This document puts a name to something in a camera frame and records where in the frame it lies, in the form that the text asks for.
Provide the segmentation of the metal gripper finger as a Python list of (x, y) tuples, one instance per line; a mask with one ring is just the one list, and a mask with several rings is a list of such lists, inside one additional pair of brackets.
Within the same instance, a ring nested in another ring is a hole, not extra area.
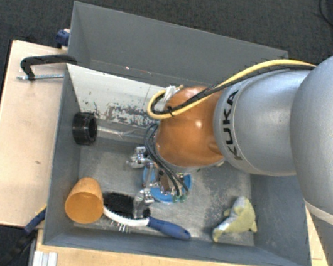
[(141, 189), (133, 201), (132, 216), (135, 219), (141, 219), (144, 217), (144, 212), (155, 202), (150, 189)]
[(145, 167), (147, 164), (153, 162), (152, 158), (148, 154), (145, 146), (135, 147), (133, 153), (130, 155), (129, 159), (126, 161), (126, 165), (133, 169), (139, 169)]

